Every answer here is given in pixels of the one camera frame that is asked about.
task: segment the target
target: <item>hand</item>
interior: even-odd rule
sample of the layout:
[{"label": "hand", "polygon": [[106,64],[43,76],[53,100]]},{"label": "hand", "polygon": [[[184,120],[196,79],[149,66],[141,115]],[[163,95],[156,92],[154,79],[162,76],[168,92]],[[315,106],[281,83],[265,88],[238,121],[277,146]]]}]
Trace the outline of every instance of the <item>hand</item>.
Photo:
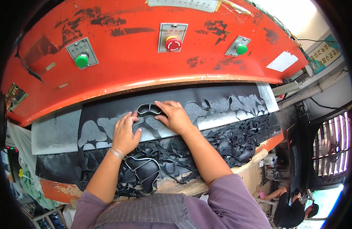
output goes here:
[{"label": "hand", "polygon": [[135,111],[133,115],[132,112],[129,112],[119,119],[115,125],[112,147],[120,150],[124,154],[133,151],[138,146],[139,140],[142,137],[141,128],[133,134],[133,123],[139,120],[137,115],[137,111]]},{"label": "hand", "polygon": [[179,102],[154,102],[168,117],[157,115],[154,118],[163,122],[169,129],[183,136],[195,127]]},{"label": "hand", "polygon": [[298,194],[297,194],[297,195],[295,195],[294,197],[296,197],[297,199],[298,199],[298,198],[300,198],[300,197],[301,197],[301,193],[300,193],[300,192],[298,192]]}]

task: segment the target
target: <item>green push button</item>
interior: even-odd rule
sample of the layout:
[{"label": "green push button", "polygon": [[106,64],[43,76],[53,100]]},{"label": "green push button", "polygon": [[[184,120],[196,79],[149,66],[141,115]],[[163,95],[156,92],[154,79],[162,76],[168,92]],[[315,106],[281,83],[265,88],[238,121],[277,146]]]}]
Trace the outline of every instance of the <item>green push button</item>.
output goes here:
[{"label": "green push button", "polygon": [[88,64],[88,56],[85,53],[80,54],[79,56],[77,56],[76,58],[76,65],[79,68],[83,68],[86,67]]},{"label": "green push button", "polygon": [[238,48],[236,49],[236,52],[238,55],[243,55],[245,53],[247,53],[247,47],[246,45],[239,45]]}]

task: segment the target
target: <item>purple shirt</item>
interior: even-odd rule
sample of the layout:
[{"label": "purple shirt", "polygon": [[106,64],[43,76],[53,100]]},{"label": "purple shirt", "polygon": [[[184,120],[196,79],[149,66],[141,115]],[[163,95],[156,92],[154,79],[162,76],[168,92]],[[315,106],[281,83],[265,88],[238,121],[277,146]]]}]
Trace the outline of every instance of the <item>purple shirt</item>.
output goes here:
[{"label": "purple shirt", "polygon": [[[237,174],[222,176],[213,181],[209,187],[208,203],[185,196],[185,204],[190,218],[199,228],[271,228],[265,213]],[[71,229],[90,228],[108,206],[85,190],[77,202],[77,212]],[[177,227],[170,223],[108,222],[102,228]]]}]

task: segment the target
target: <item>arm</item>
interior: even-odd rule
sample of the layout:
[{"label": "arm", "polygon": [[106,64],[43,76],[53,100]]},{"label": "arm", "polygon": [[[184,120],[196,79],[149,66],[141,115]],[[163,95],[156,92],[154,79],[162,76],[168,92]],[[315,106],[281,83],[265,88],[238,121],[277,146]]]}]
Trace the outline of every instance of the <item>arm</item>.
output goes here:
[{"label": "arm", "polygon": [[294,201],[298,198],[300,198],[301,196],[301,193],[299,192],[297,195],[293,196],[293,199],[292,199],[292,204],[294,203]]},{"label": "arm", "polygon": [[237,174],[222,176],[209,186],[208,204],[226,228],[271,228],[265,213]]},{"label": "arm", "polygon": [[[112,147],[119,149],[124,154],[133,151],[142,136],[141,129],[138,129],[133,134],[133,122],[138,121],[139,118],[137,118],[137,112],[134,112],[133,115],[131,114],[132,112],[129,112],[124,115],[115,125]],[[120,164],[121,158],[108,151],[95,174],[93,174],[86,190],[106,204],[110,204],[115,196]]]},{"label": "arm", "polygon": [[190,149],[201,177],[209,186],[217,178],[232,174],[227,163],[194,126],[180,103],[155,101],[155,104],[168,116],[155,116],[169,129],[181,135]]}]

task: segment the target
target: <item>pink sandal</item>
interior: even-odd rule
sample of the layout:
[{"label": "pink sandal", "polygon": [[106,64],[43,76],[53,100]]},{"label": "pink sandal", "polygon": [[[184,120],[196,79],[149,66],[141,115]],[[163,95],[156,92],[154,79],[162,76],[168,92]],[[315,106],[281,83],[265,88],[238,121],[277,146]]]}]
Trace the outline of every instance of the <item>pink sandal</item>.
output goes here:
[{"label": "pink sandal", "polygon": [[265,193],[263,191],[259,191],[259,194],[260,194],[260,199],[263,199],[265,196]]}]

